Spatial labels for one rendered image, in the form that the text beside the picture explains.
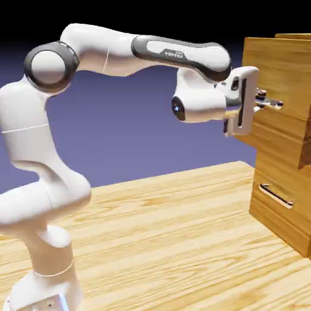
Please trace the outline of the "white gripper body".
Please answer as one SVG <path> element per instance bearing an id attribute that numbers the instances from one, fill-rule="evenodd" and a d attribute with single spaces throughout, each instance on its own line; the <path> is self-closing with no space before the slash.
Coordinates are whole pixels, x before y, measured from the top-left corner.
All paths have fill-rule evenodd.
<path id="1" fill-rule="evenodd" d="M 231 71 L 223 82 L 226 99 L 224 135 L 248 135 L 251 131 L 259 70 L 244 66 Z"/>

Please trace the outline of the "silver curved drawer handle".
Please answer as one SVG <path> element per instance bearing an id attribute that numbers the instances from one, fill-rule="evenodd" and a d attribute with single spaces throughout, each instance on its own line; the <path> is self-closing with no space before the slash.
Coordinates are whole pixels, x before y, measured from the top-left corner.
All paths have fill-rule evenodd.
<path id="1" fill-rule="evenodd" d="M 284 103 L 281 100 L 275 100 L 271 98 L 265 98 L 262 102 L 266 106 L 273 107 L 275 109 L 282 109 Z"/>

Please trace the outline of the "large wooden drawer front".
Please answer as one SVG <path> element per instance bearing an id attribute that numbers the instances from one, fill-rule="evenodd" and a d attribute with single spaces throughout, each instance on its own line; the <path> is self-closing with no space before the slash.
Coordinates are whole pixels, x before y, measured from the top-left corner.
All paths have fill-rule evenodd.
<path id="1" fill-rule="evenodd" d="M 311 40 L 246 38 L 242 64 L 257 67 L 258 87 L 284 105 L 255 113 L 239 139 L 293 168 L 311 165 Z"/>

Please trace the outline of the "light wooden cabinet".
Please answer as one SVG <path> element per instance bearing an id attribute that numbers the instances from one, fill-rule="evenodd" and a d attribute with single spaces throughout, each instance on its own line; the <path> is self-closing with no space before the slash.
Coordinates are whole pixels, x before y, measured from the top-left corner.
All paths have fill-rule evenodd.
<path id="1" fill-rule="evenodd" d="M 311 33 L 246 38 L 242 63 L 282 102 L 255 113 L 241 137 L 257 151 L 249 212 L 311 259 Z"/>

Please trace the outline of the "small wooden drawer front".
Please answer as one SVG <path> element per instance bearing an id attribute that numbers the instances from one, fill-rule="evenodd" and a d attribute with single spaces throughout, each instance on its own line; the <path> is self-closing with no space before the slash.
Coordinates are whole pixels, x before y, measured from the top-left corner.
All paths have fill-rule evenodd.
<path id="1" fill-rule="evenodd" d="M 269 184 L 285 200 L 293 200 L 293 208 L 264 194 L 260 183 Z M 311 177 L 297 170 L 255 169 L 249 212 L 301 256 L 311 259 Z"/>

